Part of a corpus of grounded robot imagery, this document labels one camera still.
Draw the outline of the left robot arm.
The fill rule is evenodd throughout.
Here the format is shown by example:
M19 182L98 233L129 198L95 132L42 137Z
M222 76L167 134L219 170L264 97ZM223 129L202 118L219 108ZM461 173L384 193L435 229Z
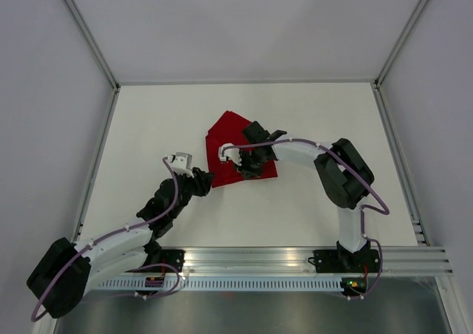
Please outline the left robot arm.
M205 197L214 174L197 167L172 172L138 211L138 222L92 239L55 240L27 279L37 298L32 320L60 318L99 284L127 271L152 272L161 265L158 239L167 234L192 197Z

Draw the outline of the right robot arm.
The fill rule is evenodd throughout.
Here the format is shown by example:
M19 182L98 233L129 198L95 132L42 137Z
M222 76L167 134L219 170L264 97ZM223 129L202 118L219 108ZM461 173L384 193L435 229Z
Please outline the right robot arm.
M242 131L242 146L225 144L222 161L232 161L246 180L262 176L273 161L288 161L317 172L329 201L337 208L339 235L333 250L315 250L308 262L317 273L375 273L380 255L364 232L361 204L369 196L374 175L354 145L345 138L320 144L296 138L286 131L269 133L254 121Z

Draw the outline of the red cloth napkin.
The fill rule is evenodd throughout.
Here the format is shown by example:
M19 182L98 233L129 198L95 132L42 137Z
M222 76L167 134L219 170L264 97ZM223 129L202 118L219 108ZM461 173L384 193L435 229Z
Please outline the red cloth napkin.
M226 143L233 143L235 146L249 145L245 137L242 135L242 130L250 123L252 122L237 113L227 111L208 130L208 134L205 137L205 145L208 170L210 173L214 174L212 182L214 188L238 183L244 180L241 174L235 169L235 165L240 164L235 164L232 161L221 162L218 157L218 149ZM274 177L263 177L261 179L276 177L278 177L278 173Z

